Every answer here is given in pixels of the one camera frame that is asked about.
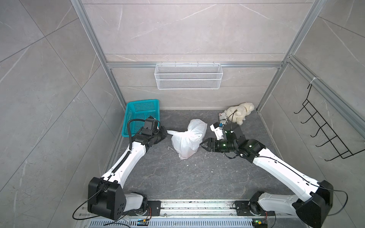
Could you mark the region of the white printed plastic bag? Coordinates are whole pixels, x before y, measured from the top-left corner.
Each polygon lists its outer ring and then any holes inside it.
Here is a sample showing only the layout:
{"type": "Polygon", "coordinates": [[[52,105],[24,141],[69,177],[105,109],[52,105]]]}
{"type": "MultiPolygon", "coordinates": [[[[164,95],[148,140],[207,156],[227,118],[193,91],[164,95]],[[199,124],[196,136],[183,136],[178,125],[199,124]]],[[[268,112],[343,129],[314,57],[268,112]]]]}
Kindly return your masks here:
{"type": "Polygon", "coordinates": [[[200,143],[202,143],[205,137],[206,130],[207,123],[200,119],[193,119],[190,121],[186,131],[168,130],[167,133],[172,136],[172,145],[179,158],[186,160],[198,151],[200,143]]]}

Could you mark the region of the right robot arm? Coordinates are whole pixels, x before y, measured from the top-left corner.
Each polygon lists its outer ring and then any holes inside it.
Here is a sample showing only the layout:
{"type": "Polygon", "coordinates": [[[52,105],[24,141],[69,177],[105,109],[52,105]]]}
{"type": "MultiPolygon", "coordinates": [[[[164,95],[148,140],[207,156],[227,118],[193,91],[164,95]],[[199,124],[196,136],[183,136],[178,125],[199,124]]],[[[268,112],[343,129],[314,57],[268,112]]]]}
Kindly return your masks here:
{"type": "Polygon", "coordinates": [[[219,127],[213,124],[215,138],[208,138],[200,146],[208,152],[234,153],[262,168],[281,181],[293,195],[277,195],[258,191],[248,203],[251,214],[259,216],[269,211],[295,215],[312,228],[322,227],[333,206],[333,185],[326,180],[319,182],[299,172],[263,143],[247,139],[236,123],[219,127]]]}

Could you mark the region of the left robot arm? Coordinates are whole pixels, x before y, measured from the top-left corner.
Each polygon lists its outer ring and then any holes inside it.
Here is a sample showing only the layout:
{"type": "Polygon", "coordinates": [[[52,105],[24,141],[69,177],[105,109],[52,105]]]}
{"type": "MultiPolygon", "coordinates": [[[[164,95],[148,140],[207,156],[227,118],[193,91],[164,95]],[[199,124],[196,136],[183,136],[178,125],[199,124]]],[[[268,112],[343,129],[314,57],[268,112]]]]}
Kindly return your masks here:
{"type": "Polygon", "coordinates": [[[129,144],[125,152],[105,174],[92,178],[88,184],[89,213],[118,220],[130,212],[142,215],[147,212],[147,196],[136,192],[124,193],[124,184],[147,151],[167,137],[167,130],[152,116],[145,120],[132,119],[127,122],[127,127],[132,122],[143,122],[144,126],[135,135],[128,128],[129,144]]]}

